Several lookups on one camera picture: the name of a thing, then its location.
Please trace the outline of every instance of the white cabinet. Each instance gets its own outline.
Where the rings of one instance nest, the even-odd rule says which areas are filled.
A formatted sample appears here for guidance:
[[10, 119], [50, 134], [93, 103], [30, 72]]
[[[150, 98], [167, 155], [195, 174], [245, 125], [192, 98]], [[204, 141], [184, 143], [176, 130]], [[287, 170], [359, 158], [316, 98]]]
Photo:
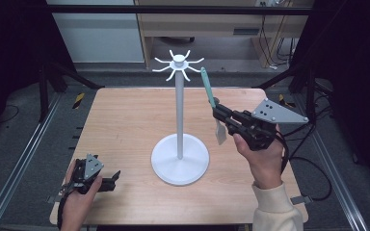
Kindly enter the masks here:
[[[49, 5], [134, 5], [132, 0], [46, 0]], [[75, 63], [143, 63], [134, 13], [53, 13]]]

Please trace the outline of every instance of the white hook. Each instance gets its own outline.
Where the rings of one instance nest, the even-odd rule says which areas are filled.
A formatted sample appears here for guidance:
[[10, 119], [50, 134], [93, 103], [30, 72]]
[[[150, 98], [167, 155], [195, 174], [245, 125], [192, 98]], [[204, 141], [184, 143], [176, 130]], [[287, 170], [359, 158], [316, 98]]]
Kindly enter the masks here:
[[175, 73], [175, 70], [173, 70], [173, 71], [171, 72], [170, 77], [169, 77], [166, 81], [169, 81], [169, 80], [173, 77], [174, 73]]
[[173, 53], [172, 53], [172, 51], [170, 50], [170, 54], [171, 54], [171, 56], [172, 56], [172, 58], [173, 58]]
[[185, 70], [182, 70], [182, 74], [184, 74], [184, 78], [188, 81], [191, 82], [191, 80], [186, 76]]
[[191, 53], [191, 50], [188, 50], [188, 52], [186, 53], [185, 56], [183, 55], [174, 55], [172, 50], [170, 50], [170, 54], [172, 56], [172, 61], [170, 62], [167, 62], [167, 61], [161, 61], [159, 60], [158, 58], [155, 58], [156, 61], [158, 61], [159, 63], [162, 63], [162, 64], [170, 64], [168, 65], [167, 67], [164, 67], [162, 69], [152, 69], [152, 71], [156, 71], [156, 72], [162, 72], [168, 68], [172, 68], [172, 72], [171, 72], [171, 75], [170, 77], [166, 80], [166, 81], [169, 81], [170, 79], [172, 79], [174, 73], [177, 71], [177, 70], [180, 70], [182, 71], [183, 73], [183, 76], [184, 78], [190, 82], [191, 80], [188, 78], [188, 76], [186, 75], [185, 73], [185, 69], [186, 68], [190, 68], [191, 70], [193, 70], [194, 72], [200, 72], [200, 70], [197, 70], [195, 68], [192, 68], [189, 66], [189, 64], [197, 64], [197, 63], [200, 63], [204, 60], [204, 58], [198, 60], [198, 61], [192, 61], [192, 62], [187, 62], [185, 59], [189, 56], [189, 54]]
[[202, 58], [202, 59], [200, 59], [200, 60], [198, 60], [198, 61], [188, 61], [188, 64], [197, 64], [197, 63], [202, 62], [204, 59], [205, 59], [205, 58]]
[[192, 69], [194, 72], [200, 73], [200, 70], [197, 70], [197, 69], [195, 69], [193, 67], [188, 66], [188, 68]]
[[186, 55], [185, 55], [185, 58], [184, 58], [184, 59], [188, 58], [189, 53], [191, 53], [191, 50], [188, 50], [188, 53], [186, 53]]
[[164, 71], [164, 70], [166, 70], [166, 69], [168, 69], [168, 68], [170, 68], [170, 66], [164, 67], [164, 68], [159, 69], [159, 70], [152, 69], [152, 71], [155, 71], [155, 72], [162, 72], [162, 71]]
[[162, 63], [162, 64], [169, 64], [171, 61], [162, 61], [162, 60], [160, 60], [160, 59], [158, 59], [158, 58], [154, 58], [156, 61], [158, 61], [159, 63]]

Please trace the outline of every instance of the person's hand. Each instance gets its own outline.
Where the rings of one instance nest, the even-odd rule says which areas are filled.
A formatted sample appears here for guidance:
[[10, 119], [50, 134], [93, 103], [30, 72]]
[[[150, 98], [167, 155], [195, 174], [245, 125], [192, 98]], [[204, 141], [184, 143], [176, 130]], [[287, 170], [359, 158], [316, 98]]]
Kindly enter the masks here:
[[246, 141], [233, 134], [237, 151], [248, 160], [255, 185], [262, 190], [269, 190], [281, 185], [281, 156], [283, 145], [274, 140], [267, 149], [251, 151]]
[[[76, 161], [73, 161], [68, 168], [66, 183], [70, 181], [75, 165]], [[102, 177], [98, 175], [86, 194], [80, 194], [78, 191], [74, 191], [68, 196], [65, 207], [63, 208], [62, 230], [80, 230], [90, 208], [92, 207], [95, 194], [101, 187], [101, 182]]]

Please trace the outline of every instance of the person's left hand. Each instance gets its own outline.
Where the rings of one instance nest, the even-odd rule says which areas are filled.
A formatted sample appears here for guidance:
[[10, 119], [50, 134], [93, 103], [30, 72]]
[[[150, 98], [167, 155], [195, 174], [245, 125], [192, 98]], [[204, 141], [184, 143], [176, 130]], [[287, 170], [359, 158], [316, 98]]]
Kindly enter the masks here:
[[[75, 165], [76, 161], [73, 161], [73, 163], [68, 167], [66, 183], [70, 181]], [[63, 208], [62, 230], [80, 230], [90, 208], [92, 207], [95, 194], [101, 187], [101, 182], [102, 177], [98, 175], [86, 194], [80, 194], [78, 191], [74, 191], [68, 196], [65, 207]]]

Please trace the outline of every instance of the wooden table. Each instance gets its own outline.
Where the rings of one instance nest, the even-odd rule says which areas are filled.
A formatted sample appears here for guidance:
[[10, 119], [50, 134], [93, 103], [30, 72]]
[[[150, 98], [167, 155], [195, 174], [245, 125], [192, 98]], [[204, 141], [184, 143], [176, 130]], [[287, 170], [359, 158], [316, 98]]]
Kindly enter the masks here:
[[[213, 89], [232, 110], [253, 110], [265, 98], [263, 90]], [[248, 162], [231, 136], [222, 145], [205, 89], [184, 90], [184, 133], [206, 145], [210, 163], [194, 184], [177, 187], [153, 171], [155, 144], [176, 133], [175, 89], [101, 89], [87, 118], [73, 159], [98, 155], [111, 177], [121, 170], [113, 192], [96, 195], [87, 224], [243, 224], [251, 223], [257, 201], [251, 189]], [[282, 175], [290, 196], [300, 195], [290, 165]], [[303, 204], [297, 205], [307, 221]], [[58, 203], [50, 221], [57, 221]]]

